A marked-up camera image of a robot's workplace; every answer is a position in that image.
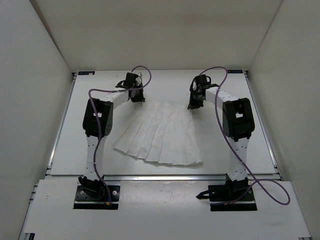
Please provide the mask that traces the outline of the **blue corner label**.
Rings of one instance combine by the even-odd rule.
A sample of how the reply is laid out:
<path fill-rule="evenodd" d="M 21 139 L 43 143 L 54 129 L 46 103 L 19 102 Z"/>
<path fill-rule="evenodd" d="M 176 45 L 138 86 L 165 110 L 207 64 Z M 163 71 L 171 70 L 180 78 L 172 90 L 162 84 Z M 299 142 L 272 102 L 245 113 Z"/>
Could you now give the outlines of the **blue corner label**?
<path fill-rule="evenodd" d="M 95 74 L 95 71 L 79 71 L 78 76 L 92 76 Z"/>
<path fill-rule="evenodd" d="M 227 73 L 228 74 L 242 74 L 243 71 L 241 69 L 228 69 Z"/>

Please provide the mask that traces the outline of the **right blue corner label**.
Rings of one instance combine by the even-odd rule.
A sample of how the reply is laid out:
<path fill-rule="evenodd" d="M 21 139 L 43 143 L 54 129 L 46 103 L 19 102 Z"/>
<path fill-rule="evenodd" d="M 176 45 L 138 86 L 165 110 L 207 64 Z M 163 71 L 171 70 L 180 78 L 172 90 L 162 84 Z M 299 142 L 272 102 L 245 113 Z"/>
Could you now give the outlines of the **right blue corner label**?
<path fill-rule="evenodd" d="M 228 74 L 242 74 L 243 71 L 241 69 L 228 69 L 227 73 Z"/>

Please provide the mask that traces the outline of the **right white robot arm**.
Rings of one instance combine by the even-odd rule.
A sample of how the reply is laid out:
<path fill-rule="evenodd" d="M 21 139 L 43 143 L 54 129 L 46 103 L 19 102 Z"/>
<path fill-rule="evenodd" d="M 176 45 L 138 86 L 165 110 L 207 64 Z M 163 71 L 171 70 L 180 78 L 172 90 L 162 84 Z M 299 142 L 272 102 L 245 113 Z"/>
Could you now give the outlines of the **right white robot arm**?
<path fill-rule="evenodd" d="M 207 101 L 222 111 L 222 120 L 218 120 L 218 125 L 230 148 L 226 176 L 227 180 L 231 182 L 224 187 L 224 195 L 229 200 L 236 200 L 243 192 L 237 183 L 248 183 L 245 166 L 247 147 L 252 132 L 255 130 L 251 102 L 246 97 L 238 98 L 219 90 L 219 85 L 212 84 L 211 78 L 205 74 L 194 77 L 189 91 L 190 97 L 187 106 L 189 110 L 202 108 L 204 102 Z"/>

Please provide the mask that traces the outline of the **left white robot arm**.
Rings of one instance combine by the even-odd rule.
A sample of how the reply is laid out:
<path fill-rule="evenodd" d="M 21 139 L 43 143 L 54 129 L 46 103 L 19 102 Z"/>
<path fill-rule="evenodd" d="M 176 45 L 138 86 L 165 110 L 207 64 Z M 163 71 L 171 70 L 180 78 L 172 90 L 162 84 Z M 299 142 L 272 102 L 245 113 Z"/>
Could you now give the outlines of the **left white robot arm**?
<path fill-rule="evenodd" d="M 105 95 L 100 98 L 92 97 L 92 92 L 92 89 L 89 90 L 82 123 L 87 139 L 87 161 L 85 172 L 79 181 L 82 185 L 89 182 L 87 193 L 93 199 L 99 199 L 105 192 L 102 184 L 103 153 L 107 136 L 112 131 L 114 110 L 128 101 L 145 101 L 143 75 L 141 72 L 128 72 L 125 80 L 120 81 L 115 90 L 103 91 Z"/>

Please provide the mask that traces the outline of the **left blue corner label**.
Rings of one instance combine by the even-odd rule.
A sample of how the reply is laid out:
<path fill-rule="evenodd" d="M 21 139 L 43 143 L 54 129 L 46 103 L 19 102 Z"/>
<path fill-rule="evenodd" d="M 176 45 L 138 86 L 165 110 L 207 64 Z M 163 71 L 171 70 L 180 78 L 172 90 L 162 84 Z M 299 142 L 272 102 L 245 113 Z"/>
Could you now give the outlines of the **left blue corner label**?
<path fill-rule="evenodd" d="M 95 71 L 79 71 L 78 76 L 92 76 L 95 74 Z"/>

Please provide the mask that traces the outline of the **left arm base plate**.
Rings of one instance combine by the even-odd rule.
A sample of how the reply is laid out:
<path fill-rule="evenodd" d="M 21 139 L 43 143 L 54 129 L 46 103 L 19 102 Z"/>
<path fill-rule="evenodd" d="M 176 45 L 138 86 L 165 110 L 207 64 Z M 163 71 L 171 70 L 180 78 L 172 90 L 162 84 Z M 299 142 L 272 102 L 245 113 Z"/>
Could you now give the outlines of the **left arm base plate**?
<path fill-rule="evenodd" d="M 78 177 L 73 208 L 76 210 L 117 210 L 120 200 L 120 185 L 108 185 L 100 180 Z"/>

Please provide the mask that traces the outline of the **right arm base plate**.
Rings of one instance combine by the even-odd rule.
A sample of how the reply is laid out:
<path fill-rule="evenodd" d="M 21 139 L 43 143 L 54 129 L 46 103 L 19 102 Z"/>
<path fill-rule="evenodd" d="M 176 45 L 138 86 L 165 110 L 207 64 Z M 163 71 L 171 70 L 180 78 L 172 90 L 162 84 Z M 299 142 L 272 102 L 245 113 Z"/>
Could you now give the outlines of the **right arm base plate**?
<path fill-rule="evenodd" d="M 208 189 L 200 192 L 199 200 L 209 200 L 212 212 L 253 212 L 257 205 L 249 180 L 240 181 L 227 179 L 222 185 L 209 185 Z"/>

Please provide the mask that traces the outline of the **white pleated skirt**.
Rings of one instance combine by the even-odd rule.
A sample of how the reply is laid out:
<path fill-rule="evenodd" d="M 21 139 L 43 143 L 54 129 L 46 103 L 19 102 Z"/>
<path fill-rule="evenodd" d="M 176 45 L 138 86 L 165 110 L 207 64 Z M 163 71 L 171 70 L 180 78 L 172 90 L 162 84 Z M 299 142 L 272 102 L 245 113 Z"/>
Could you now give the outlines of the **white pleated skirt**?
<path fill-rule="evenodd" d="M 167 101 L 138 103 L 112 147 L 155 165 L 188 168 L 203 164 L 192 112 Z"/>

